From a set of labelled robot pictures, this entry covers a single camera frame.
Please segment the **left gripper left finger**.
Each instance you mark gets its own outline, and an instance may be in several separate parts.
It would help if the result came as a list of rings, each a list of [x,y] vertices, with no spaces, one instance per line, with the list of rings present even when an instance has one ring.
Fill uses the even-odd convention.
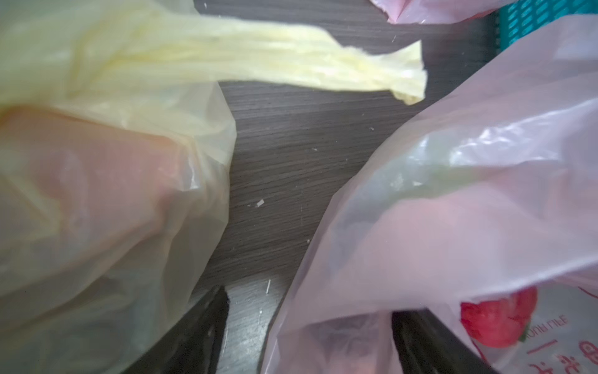
[[[227,325],[229,297],[211,288],[125,373],[215,373]]]

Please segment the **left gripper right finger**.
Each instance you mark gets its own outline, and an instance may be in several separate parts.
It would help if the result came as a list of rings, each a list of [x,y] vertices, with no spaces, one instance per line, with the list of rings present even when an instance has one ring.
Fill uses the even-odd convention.
[[[392,334],[406,374],[497,374],[428,309],[393,313]]]

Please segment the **large pink plastic bag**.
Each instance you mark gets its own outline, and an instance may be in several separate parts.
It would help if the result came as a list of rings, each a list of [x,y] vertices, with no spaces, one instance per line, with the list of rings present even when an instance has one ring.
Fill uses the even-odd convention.
[[[332,199],[264,373],[404,373],[430,310],[500,373],[597,371],[597,18],[562,17],[402,125]]]

